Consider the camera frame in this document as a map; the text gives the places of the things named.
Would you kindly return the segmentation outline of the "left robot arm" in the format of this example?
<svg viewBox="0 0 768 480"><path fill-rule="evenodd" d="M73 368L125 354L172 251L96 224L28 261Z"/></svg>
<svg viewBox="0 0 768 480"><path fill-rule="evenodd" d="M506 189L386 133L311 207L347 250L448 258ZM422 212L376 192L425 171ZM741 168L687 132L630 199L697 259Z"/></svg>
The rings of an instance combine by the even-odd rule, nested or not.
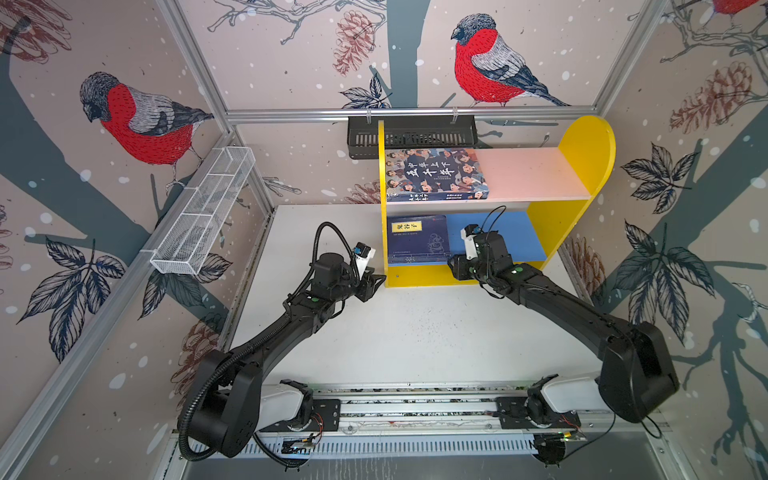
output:
<svg viewBox="0 0 768 480"><path fill-rule="evenodd" d="M264 381L292 349L338 316L349 298L366 302L375 295L386 278L370 266L374 255L363 243L349 259L321 254L276 321L229 351L203 356L177 422L184 459L202 461L216 453L232 458L259 430L277 423L293 429L321 424L307 384L283 380L265 387Z"/></svg>

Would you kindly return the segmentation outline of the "yellow pink blue bookshelf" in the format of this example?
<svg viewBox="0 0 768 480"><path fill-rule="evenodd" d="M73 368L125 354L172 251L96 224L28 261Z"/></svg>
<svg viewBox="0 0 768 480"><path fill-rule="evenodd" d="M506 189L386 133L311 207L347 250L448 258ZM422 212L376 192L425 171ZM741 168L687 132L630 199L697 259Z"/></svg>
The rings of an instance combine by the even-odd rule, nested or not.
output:
<svg viewBox="0 0 768 480"><path fill-rule="evenodd" d="M489 179L484 200L424 202L428 213L488 212L504 205L526 213L545 258L530 263L543 269L609 179L616 139L608 121L584 116L568 127L559 145L477 151Z"/></svg>

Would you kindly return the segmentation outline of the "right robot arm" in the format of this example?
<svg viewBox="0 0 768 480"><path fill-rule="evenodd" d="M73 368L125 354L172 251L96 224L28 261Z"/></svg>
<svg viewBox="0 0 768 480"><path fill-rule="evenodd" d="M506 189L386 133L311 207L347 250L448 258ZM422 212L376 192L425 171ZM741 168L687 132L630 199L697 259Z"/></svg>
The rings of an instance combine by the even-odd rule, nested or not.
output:
<svg viewBox="0 0 768 480"><path fill-rule="evenodd" d="M640 423L679 391L664 335L655 325L632 324L601 313L539 269L514 262L496 231L470 224L460 236L465 251L448 262L455 279L474 279L492 297L544 316L601 363L597 372L538 381L528 391L532 421L551 413L609 410L627 422Z"/></svg>

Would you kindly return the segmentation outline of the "black slotted wall basket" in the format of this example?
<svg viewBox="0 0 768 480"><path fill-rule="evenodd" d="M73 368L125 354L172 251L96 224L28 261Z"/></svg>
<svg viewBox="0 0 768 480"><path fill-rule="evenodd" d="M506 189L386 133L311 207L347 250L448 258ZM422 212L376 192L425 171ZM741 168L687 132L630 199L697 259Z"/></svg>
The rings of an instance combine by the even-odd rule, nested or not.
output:
<svg viewBox="0 0 768 480"><path fill-rule="evenodd" d="M353 160L376 160L385 150L475 148L478 132L473 116L350 117L347 150Z"/></svg>

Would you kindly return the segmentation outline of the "large illustrated box book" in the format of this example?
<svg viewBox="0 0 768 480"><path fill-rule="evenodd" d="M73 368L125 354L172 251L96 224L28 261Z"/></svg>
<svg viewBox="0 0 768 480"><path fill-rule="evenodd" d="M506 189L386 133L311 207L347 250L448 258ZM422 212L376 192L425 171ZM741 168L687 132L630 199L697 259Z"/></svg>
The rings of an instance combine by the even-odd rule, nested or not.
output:
<svg viewBox="0 0 768 480"><path fill-rule="evenodd" d="M485 200L490 193L474 149L387 150L384 166L388 201Z"/></svg>

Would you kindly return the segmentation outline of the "blue book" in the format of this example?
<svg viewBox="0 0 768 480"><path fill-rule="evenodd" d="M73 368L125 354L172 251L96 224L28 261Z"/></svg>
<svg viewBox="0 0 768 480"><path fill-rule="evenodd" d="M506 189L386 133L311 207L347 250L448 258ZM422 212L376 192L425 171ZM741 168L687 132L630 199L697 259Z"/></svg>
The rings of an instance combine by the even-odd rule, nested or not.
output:
<svg viewBox="0 0 768 480"><path fill-rule="evenodd" d="M445 215L394 216L387 218L388 259L390 257L449 256Z"/></svg>
<svg viewBox="0 0 768 480"><path fill-rule="evenodd" d="M437 257L402 256L388 259L390 267L446 265L447 262L448 258L444 255Z"/></svg>

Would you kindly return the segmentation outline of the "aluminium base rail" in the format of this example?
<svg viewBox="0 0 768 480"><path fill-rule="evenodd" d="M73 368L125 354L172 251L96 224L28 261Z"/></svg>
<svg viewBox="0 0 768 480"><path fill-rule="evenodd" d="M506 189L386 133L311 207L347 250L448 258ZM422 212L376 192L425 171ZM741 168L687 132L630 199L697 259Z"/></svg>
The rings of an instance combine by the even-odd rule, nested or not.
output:
<svg viewBox="0 0 768 480"><path fill-rule="evenodd" d="M649 439L643 424L603 410L550 413L535 423L520 385L315 384L308 417L247 428L235 458L293 464L378 457L531 455L556 465L612 434Z"/></svg>

